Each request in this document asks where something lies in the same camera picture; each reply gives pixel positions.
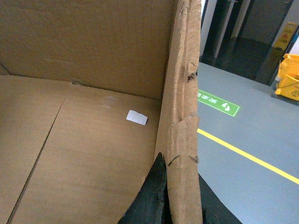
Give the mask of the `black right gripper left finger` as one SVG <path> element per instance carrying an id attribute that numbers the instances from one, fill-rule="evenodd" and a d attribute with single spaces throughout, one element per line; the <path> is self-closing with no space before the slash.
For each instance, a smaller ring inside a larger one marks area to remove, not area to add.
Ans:
<path id="1" fill-rule="evenodd" d="M 118 223 L 167 223 L 167 171 L 162 153 L 158 153 L 142 187 Z"/>

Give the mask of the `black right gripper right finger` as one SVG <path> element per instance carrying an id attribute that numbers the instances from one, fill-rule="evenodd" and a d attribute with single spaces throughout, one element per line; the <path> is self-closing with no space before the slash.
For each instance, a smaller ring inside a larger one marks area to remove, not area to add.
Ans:
<path id="1" fill-rule="evenodd" d="M 241 224 L 242 222 L 221 202 L 203 177 L 199 175 L 204 224 Z"/>

